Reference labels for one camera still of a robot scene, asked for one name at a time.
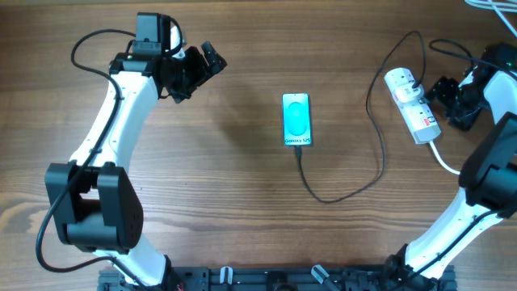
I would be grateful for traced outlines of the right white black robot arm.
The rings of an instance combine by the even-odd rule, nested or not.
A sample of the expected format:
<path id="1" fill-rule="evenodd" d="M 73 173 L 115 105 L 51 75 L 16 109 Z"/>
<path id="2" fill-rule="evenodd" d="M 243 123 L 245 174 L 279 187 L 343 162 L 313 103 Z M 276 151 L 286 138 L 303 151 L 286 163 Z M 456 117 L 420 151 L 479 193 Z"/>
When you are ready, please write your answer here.
<path id="1" fill-rule="evenodd" d="M 489 110 L 494 128 L 458 171 L 459 189 L 448 208 L 419 238 L 387 258 L 379 290 L 449 290 L 444 277 L 450 262 L 478 235 L 516 211 L 516 47 L 500 42 L 469 61 L 464 80 L 440 78 L 428 91 L 405 68 L 385 75 L 393 100 L 414 140 L 431 145 L 439 127 L 428 107 L 445 107 L 451 126 L 468 130 L 480 111 Z"/>

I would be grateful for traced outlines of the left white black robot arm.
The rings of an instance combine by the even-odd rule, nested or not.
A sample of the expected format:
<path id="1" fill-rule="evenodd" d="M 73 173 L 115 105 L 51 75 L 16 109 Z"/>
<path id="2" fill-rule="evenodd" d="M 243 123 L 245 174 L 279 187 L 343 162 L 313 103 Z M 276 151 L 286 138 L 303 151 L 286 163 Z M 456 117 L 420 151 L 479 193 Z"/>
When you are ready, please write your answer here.
<path id="1" fill-rule="evenodd" d="M 186 47 L 174 18 L 139 13 L 126 49 L 103 72 L 107 94 L 85 140 L 45 173 L 44 224 L 55 225 L 63 244 L 111 263 L 133 289 L 184 287 L 169 257 L 142 232 L 143 208 L 128 177 L 137 139 L 158 100 L 189 99 L 225 67 L 209 42 Z"/>

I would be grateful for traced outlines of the white power strip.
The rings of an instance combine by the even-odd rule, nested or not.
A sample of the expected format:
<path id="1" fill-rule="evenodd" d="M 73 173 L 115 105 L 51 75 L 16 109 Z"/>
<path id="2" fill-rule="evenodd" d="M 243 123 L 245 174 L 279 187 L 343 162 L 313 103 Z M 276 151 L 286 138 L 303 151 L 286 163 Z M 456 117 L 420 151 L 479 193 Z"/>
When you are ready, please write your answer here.
<path id="1" fill-rule="evenodd" d="M 416 83 L 413 74 L 406 68 L 390 70 L 384 76 L 384 80 L 392 98 L 396 88 L 407 83 Z M 422 98 L 396 106 L 416 144 L 430 143 L 441 134 L 436 118 L 424 98 L 424 90 Z"/>

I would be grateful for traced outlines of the turquoise Galaxy smartphone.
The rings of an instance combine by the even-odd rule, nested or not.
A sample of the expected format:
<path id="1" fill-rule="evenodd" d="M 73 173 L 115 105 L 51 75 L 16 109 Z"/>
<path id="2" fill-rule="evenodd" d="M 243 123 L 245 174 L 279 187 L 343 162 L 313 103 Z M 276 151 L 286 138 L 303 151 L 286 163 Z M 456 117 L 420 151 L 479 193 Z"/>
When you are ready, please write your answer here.
<path id="1" fill-rule="evenodd" d="M 284 144 L 311 146 L 313 143 L 310 98 L 307 93 L 282 95 Z"/>

